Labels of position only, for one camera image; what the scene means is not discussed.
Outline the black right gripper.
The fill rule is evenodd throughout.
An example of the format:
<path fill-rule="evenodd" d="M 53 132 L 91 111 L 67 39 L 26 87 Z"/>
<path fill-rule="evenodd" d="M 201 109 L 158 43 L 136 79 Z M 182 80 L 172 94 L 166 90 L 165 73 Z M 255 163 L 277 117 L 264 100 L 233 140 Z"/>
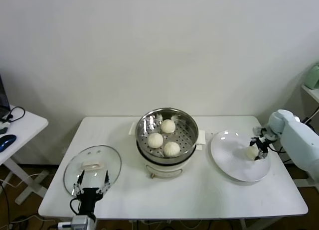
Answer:
<path fill-rule="evenodd" d="M 257 137 L 257 138 L 251 138 L 250 146 L 253 146 L 254 144 L 257 144 L 257 147 L 259 149 L 258 155 L 255 157 L 255 161 L 265 159 L 268 155 L 268 141 L 265 137 Z"/>

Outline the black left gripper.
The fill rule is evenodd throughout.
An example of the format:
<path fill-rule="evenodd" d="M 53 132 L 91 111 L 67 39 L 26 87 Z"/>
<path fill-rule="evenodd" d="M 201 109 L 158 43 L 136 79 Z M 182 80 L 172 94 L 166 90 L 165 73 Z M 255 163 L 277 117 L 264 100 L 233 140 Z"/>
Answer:
<path fill-rule="evenodd" d="M 83 170 L 80 175 L 77 176 L 77 182 L 73 184 L 72 195 L 76 195 L 77 200 L 80 202 L 79 215 L 89 215 L 94 213 L 95 205 L 103 198 L 111 187 L 108 171 L 106 171 L 104 184 L 101 188 L 82 188 L 85 171 Z"/>

